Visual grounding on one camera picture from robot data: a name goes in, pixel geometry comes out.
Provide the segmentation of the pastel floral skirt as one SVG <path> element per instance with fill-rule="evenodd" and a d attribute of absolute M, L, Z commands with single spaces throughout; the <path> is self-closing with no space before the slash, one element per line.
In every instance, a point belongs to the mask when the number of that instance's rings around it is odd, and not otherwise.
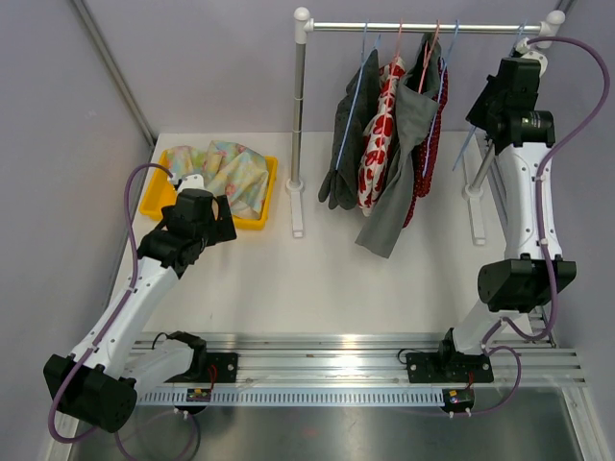
<path fill-rule="evenodd" d="M 270 174 L 265 157 L 258 152 L 239 143 L 213 140 L 205 150 L 173 147 L 166 157 L 173 175 L 200 175 L 208 192 L 226 195 L 233 216 L 260 218 Z"/>

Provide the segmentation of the blue hanger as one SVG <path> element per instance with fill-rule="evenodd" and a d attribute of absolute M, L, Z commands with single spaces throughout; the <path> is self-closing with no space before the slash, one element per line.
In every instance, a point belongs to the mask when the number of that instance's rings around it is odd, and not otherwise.
<path fill-rule="evenodd" d="M 522 25 L 519 26 L 519 28 L 517 30 L 517 33 L 516 33 L 516 37 L 514 38 L 514 40 L 512 42 L 512 45 L 511 45 L 511 47 L 509 49 L 509 52 L 508 52 L 508 55 L 510 57 L 512 57 L 514 55 L 515 48 L 516 48 L 516 43 L 521 39 L 521 37 L 522 37 L 523 33 L 525 32 L 525 29 L 527 28 L 527 26 L 528 26 L 528 22 L 526 20 L 523 22 Z M 457 167 L 460 164 L 461 160 L 464 158 L 465 153 L 466 153 L 466 151 L 467 151 L 467 149 L 469 147 L 470 141 L 475 136 L 476 131 L 477 131 L 477 127 L 475 125 L 472 125 L 470 130 L 469 130 L 469 132 L 467 133 L 466 138 L 465 138 L 465 140 L 464 140 L 464 142 L 463 142 L 463 144 L 461 146 L 461 149 L 460 149 L 460 151 L 459 151 L 459 153 L 458 153 L 458 155 L 457 155 L 457 157 L 455 159 L 455 163 L 453 165 L 453 171 L 455 171 L 457 169 Z"/>
<path fill-rule="evenodd" d="M 381 91 L 380 48 L 377 36 L 367 47 L 367 32 L 363 31 L 360 65 L 346 86 L 346 94 L 337 104 L 332 145 L 332 166 L 339 174 L 349 175 L 357 167 L 361 153 L 363 131 L 374 117 Z"/>
<path fill-rule="evenodd" d="M 441 26 L 436 24 L 436 30 L 425 40 L 422 61 L 422 74 L 419 83 L 419 92 L 437 104 L 437 110 L 430 121 L 430 131 L 426 137 L 423 148 L 422 168 L 420 179 L 424 186 L 431 184 L 431 178 L 437 160 L 439 138 L 442 126 L 442 112 L 448 103 L 448 61 L 452 54 L 458 36 L 460 24 L 455 22 L 453 38 L 445 54 L 442 54 L 439 42 Z"/>

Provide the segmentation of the red white polka-dot skirt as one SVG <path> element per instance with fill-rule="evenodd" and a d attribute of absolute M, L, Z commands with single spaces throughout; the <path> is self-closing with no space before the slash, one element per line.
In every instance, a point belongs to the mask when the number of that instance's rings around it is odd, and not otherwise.
<path fill-rule="evenodd" d="M 411 221 L 416 208 L 417 201 L 425 198 L 431 191 L 431 182 L 435 164 L 438 156 L 439 139 L 442 127 L 442 112 L 448 102 L 449 76 L 447 63 L 439 58 L 437 64 L 430 64 L 428 72 L 437 71 L 437 88 L 432 94 L 432 100 L 438 104 L 438 108 L 430 121 L 430 131 L 420 145 L 412 151 L 412 162 L 414 168 L 414 185 L 412 200 L 404 221 L 403 228 L 406 228 Z"/>

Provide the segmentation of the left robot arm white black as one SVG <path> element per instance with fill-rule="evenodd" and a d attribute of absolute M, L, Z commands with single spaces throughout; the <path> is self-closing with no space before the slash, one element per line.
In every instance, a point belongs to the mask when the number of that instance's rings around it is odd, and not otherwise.
<path fill-rule="evenodd" d="M 53 354 L 43 376 L 53 399 L 48 427 L 62 412 L 108 433 L 131 417 L 139 397 L 173 378 L 213 375 L 207 342 L 184 331 L 138 359 L 130 353 L 164 296 L 205 248 L 236 238 L 224 195 L 187 188 L 133 251 L 133 272 L 89 334 L 68 355 Z"/>

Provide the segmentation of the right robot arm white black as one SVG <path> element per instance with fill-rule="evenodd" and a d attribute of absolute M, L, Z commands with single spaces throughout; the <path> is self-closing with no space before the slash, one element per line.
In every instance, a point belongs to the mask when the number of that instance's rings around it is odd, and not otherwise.
<path fill-rule="evenodd" d="M 445 381 L 492 381 L 490 339 L 538 305 L 553 303 L 577 274 L 575 262 L 564 260 L 554 230 L 554 118 L 535 107 L 541 71 L 540 60 L 502 59 L 467 115 L 485 131 L 501 161 L 506 247 L 503 260 L 480 269 L 477 303 L 440 343 L 435 367 Z"/>

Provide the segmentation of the plain grey skirt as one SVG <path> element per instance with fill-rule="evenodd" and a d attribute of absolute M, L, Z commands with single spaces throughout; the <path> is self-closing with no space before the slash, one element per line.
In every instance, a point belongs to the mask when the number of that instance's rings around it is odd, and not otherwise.
<path fill-rule="evenodd" d="M 430 34 L 423 35 L 415 63 L 411 68 L 406 67 L 399 81 L 394 108 L 395 133 L 384 189 L 356 240 L 359 246 L 383 258 L 393 253 L 412 200 L 412 151 L 428 135 L 431 118 L 437 110 L 430 96 L 417 92 L 425 40 Z"/>

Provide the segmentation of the pink hanger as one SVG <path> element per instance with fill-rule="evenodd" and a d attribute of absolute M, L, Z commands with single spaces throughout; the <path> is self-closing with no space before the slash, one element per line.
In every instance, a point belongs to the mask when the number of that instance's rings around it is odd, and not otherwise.
<path fill-rule="evenodd" d="M 394 85 L 398 85 L 399 79 L 405 72 L 405 65 L 401 57 L 401 43 L 403 34 L 403 21 L 400 21 L 399 30 L 395 43 L 395 54 L 391 62 L 390 76 L 393 79 Z"/>
<path fill-rule="evenodd" d="M 437 20 L 436 21 L 435 29 L 434 29 L 434 31 L 432 33 L 431 41 L 427 42 L 426 47 L 424 49 L 422 73 L 421 73 L 421 78 L 420 78 L 418 89 L 417 89 L 417 92 L 419 94 L 423 93 L 424 82 L 425 82 L 425 79 L 426 79 L 426 76 L 427 76 L 427 72 L 428 72 L 428 69 L 429 69 L 429 66 L 430 66 L 431 55 L 433 53 L 433 49 L 435 47 L 436 42 L 438 41 L 440 27 L 441 27 L 441 23 L 440 23 L 439 20 Z"/>

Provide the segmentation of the white red floral skirt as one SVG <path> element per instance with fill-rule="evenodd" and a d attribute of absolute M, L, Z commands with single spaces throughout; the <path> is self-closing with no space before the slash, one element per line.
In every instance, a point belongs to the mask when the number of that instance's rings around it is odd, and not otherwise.
<path fill-rule="evenodd" d="M 384 189 L 387 163 L 395 133 L 394 108 L 400 79 L 406 73 L 403 58 L 396 54 L 380 69 L 381 91 L 374 117 L 363 132 L 365 150 L 358 168 L 358 206 L 368 217 Z"/>

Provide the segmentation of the dark grey dotted skirt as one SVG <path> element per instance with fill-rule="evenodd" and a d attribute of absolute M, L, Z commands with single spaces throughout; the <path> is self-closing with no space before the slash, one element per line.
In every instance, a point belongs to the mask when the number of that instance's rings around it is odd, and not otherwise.
<path fill-rule="evenodd" d="M 374 49 L 346 86 L 337 105 L 329 170 L 318 192 L 329 209 L 357 205 L 358 167 L 365 150 L 363 132 L 376 115 L 381 91 L 379 51 Z"/>

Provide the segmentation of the silver white clothes rack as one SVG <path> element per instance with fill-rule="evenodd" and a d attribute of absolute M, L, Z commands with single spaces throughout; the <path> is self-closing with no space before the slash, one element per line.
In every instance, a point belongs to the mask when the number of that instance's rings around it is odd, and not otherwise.
<path fill-rule="evenodd" d="M 538 25 L 456 25 L 435 23 L 378 23 L 378 22 L 317 22 L 305 7 L 294 12 L 295 37 L 295 79 L 293 126 L 291 136 L 291 163 L 286 191 L 290 197 L 292 236 L 305 236 L 303 221 L 302 194 L 304 183 L 300 177 L 301 141 L 303 123 L 304 82 L 306 75 L 306 52 L 308 34 L 313 32 L 375 32 L 375 33 L 427 33 L 442 32 L 446 34 L 526 34 L 545 37 L 551 41 L 566 20 L 567 8 L 556 8 Z"/>

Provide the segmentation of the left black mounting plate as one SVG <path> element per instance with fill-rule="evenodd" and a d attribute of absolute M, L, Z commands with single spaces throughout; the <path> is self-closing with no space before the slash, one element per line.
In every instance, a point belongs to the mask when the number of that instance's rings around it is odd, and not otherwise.
<path fill-rule="evenodd" d="M 239 355 L 236 352 L 205 352 L 187 374 L 189 382 L 236 383 Z"/>

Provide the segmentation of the black mounting plate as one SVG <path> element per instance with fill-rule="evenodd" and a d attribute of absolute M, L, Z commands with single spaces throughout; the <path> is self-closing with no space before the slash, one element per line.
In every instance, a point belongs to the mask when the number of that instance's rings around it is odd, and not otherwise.
<path fill-rule="evenodd" d="M 412 384 L 492 383 L 490 359 L 482 355 L 454 354 L 445 360 L 438 352 L 409 352 L 408 380 Z"/>
<path fill-rule="evenodd" d="M 189 382 L 236 383 L 239 355 L 236 352 L 205 352 L 187 374 Z"/>

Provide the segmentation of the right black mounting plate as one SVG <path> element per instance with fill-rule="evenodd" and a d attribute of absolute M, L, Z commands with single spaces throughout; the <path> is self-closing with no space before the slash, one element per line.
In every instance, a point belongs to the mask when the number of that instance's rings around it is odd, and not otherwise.
<path fill-rule="evenodd" d="M 408 380 L 412 384 L 492 383 L 490 359 L 482 355 L 454 354 L 445 360 L 438 352 L 409 352 Z"/>

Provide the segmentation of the aluminium rail base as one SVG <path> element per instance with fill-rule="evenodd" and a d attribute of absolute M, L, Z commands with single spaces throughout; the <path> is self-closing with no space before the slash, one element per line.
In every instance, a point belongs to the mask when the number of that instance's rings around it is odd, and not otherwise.
<path fill-rule="evenodd" d="M 432 352 L 439 333 L 382 334 L 200 334 L 212 352 L 238 354 L 237 383 L 245 387 L 407 386 L 405 350 Z M 503 334 L 521 358 L 525 387 L 585 387 L 575 350 L 542 340 L 528 343 Z"/>

